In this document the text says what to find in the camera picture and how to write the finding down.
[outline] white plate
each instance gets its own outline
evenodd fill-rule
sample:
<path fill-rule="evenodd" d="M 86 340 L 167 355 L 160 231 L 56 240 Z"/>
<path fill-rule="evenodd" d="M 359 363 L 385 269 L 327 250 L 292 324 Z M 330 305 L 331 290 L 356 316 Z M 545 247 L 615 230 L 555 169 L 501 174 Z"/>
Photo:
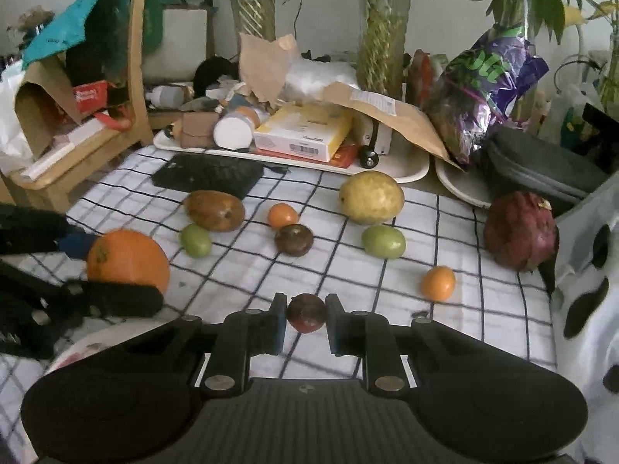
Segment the white plate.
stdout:
<path fill-rule="evenodd" d="M 360 167 L 357 162 L 354 162 L 354 164 L 347 169 L 341 169 L 321 162 L 304 162 L 281 157 L 258 155 L 256 153 L 241 153 L 230 150 L 205 150 L 204 148 L 181 148 L 175 140 L 168 138 L 163 131 L 159 131 L 155 136 L 153 144 L 160 150 L 225 155 L 228 157 L 238 157 L 240 159 L 257 160 L 267 164 L 294 165 L 295 167 L 318 169 L 319 171 L 336 172 L 339 174 L 351 175 L 366 171 L 366 169 Z M 389 174 L 398 183 L 411 183 L 420 180 L 428 174 L 429 153 L 408 142 L 400 133 L 394 131 L 391 140 L 391 153 L 389 153 L 389 155 L 381 155 L 380 162 L 374 169 Z"/>
<path fill-rule="evenodd" d="M 439 181 L 457 198 L 479 208 L 490 207 L 492 203 L 490 190 L 481 171 L 476 167 L 461 171 L 437 158 L 434 158 L 434 164 Z"/>

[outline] table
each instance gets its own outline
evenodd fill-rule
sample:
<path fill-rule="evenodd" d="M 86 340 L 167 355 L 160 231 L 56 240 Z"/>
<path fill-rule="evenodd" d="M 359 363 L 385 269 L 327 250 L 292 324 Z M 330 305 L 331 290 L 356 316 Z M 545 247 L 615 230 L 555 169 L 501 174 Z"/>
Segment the table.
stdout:
<path fill-rule="evenodd" d="M 347 311 L 368 310 L 391 324 L 408 325 L 427 314 L 463 333 L 556 369 L 549 297 L 538 272 L 516 273 L 494 263 L 484 249 L 485 213 L 463 202 L 404 188 L 405 204 L 392 221 L 407 240 L 404 256 L 378 260 L 360 247 L 364 227 L 339 212 L 338 189 L 345 176 L 291 168 L 286 175 L 265 169 L 243 201 L 246 221 L 239 230 L 213 233 L 212 253 L 201 260 L 180 248 L 178 232 L 190 220 L 186 194 L 153 186 L 150 176 L 173 156 L 155 147 L 132 153 L 95 184 L 67 213 L 85 230 L 104 233 L 126 227 L 152 236 L 170 260 L 171 280 L 157 319 L 191 314 L 217 323 L 241 309 L 267 309 L 273 295 L 293 297 L 337 293 Z M 315 234 L 301 258 L 278 254 L 266 223 L 268 209 L 284 201 Z M 452 267 L 457 286 L 450 300 L 431 304 L 419 293 L 423 274 L 436 264 Z M 20 268 L 53 283 L 84 277 L 84 262 L 64 254 L 29 255 Z M 56 345 L 61 353 L 77 340 L 119 319 L 87 319 Z M 412 385 L 409 367 L 404 362 Z M 19 405 L 24 392 L 43 375 L 47 362 L 0 357 L 0 432 L 19 456 L 24 430 Z M 280 356 L 259 356 L 250 374 L 284 378 L 359 377 L 360 361 L 329 352 L 326 329 L 301 335 L 288 326 Z"/>

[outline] barcode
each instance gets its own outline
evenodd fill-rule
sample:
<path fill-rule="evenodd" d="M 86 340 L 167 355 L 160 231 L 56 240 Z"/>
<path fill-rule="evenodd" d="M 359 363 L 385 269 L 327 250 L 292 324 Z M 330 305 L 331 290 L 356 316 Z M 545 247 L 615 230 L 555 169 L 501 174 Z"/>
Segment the barcode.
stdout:
<path fill-rule="evenodd" d="M 318 155 L 318 148 L 302 147 L 301 145 L 290 145 L 290 150 L 299 151 L 301 153 L 311 153 L 312 155 Z"/>

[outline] wooden chair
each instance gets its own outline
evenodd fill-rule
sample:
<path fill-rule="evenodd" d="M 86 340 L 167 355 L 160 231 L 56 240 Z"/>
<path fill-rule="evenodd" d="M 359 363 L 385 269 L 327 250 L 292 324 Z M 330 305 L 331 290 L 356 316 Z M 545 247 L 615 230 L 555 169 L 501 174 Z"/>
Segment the wooden chair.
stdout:
<path fill-rule="evenodd" d="M 141 142 L 152 143 L 144 86 L 142 83 L 142 27 L 144 24 L 144 0 L 131 0 L 129 18 L 128 90 L 135 123 L 125 132 L 103 129 L 79 144 L 69 154 L 52 165 L 36 181 L 24 179 L 19 172 L 11 175 L 12 184 L 25 192 L 30 206 L 65 213 L 71 206 L 69 192 L 99 170 L 122 151 Z"/>

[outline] black bag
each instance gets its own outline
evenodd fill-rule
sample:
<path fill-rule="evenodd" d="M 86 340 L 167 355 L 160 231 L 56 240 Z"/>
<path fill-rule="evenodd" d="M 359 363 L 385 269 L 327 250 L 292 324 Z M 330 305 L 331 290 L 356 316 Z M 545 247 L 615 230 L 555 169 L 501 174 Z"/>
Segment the black bag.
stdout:
<path fill-rule="evenodd" d="M 583 156 L 504 126 L 495 126 L 485 142 L 481 168 L 493 198 L 533 192 L 550 202 L 555 217 L 608 178 Z"/>

